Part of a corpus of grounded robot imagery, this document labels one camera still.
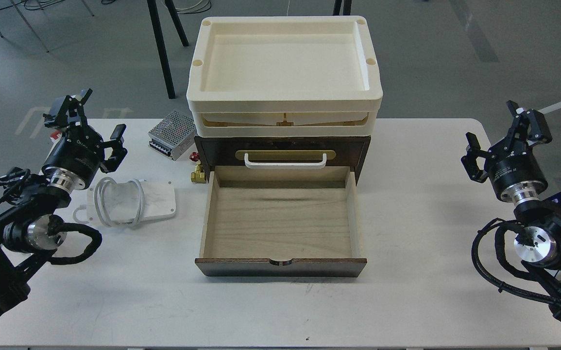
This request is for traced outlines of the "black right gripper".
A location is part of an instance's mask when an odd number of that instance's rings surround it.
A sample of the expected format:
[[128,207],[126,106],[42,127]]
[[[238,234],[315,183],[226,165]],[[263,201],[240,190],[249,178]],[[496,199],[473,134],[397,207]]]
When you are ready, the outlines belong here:
[[[513,202],[509,192],[511,186],[529,182],[537,193],[547,189],[547,180],[532,153],[532,148],[549,144],[553,136],[543,113],[535,109],[524,109],[514,101],[506,105],[513,115],[513,122],[504,142],[500,141],[488,151],[481,149],[474,133],[467,132],[466,154],[462,165],[471,181],[483,183],[490,179],[496,198],[502,202]],[[484,158],[484,169],[476,160]]]

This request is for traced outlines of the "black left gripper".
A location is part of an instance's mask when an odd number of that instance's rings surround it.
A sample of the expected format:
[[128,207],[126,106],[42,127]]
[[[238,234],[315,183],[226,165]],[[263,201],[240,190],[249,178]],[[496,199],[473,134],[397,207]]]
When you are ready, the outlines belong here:
[[[84,105],[92,89],[78,95],[56,98],[49,113],[43,113],[44,126],[61,133],[41,168],[49,186],[63,190],[87,189],[99,168],[105,174],[115,172],[128,151],[123,146],[126,124],[115,126],[109,141],[87,124]],[[111,148],[105,159],[105,149]]]

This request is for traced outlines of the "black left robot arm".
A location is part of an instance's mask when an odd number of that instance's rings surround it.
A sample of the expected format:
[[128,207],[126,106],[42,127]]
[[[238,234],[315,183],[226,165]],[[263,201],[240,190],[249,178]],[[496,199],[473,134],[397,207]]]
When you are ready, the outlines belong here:
[[77,264],[91,257],[102,235],[85,224],[54,214],[87,189],[98,171],[114,172],[125,156],[125,124],[109,141],[88,125],[84,105],[92,89],[57,98],[43,115],[47,128],[61,132],[40,174],[12,168],[0,176],[0,316],[29,296],[29,279],[45,264]]

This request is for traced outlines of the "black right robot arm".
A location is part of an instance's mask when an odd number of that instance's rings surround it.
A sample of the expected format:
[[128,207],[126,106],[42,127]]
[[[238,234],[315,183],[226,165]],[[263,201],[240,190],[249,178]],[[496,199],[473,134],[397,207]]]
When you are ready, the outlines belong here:
[[[476,271],[500,292],[546,303],[561,322],[561,192],[541,200],[547,180],[532,153],[534,146],[553,139],[545,116],[507,101],[513,120],[507,134],[486,151],[476,135],[467,133],[462,165],[470,180],[490,180],[499,201],[515,206],[515,219],[495,218],[481,228],[473,241],[471,259]],[[530,292],[494,277],[481,264],[482,238],[495,230],[495,255],[499,264],[518,279],[535,281],[546,295]]]

